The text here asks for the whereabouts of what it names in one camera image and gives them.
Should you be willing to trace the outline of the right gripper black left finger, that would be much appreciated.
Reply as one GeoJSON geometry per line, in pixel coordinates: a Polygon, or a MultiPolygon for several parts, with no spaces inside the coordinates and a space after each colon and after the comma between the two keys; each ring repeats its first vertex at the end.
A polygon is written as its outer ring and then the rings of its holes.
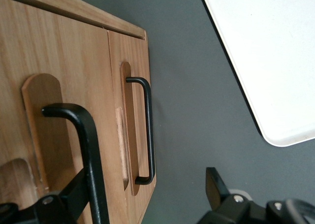
{"type": "Polygon", "coordinates": [[[59,193],[42,197],[25,209],[16,203],[0,205],[2,224],[76,224],[89,202],[85,171],[82,169],[59,193]]]}

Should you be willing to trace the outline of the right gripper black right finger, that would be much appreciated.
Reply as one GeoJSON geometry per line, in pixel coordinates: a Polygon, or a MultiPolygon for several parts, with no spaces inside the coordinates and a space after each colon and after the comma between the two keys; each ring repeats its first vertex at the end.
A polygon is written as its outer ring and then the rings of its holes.
{"type": "Polygon", "coordinates": [[[270,201],[259,206],[240,193],[228,190],[214,167],[206,168],[205,189],[211,210],[199,224],[294,224],[295,220],[284,212],[284,203],[270,201]]]}

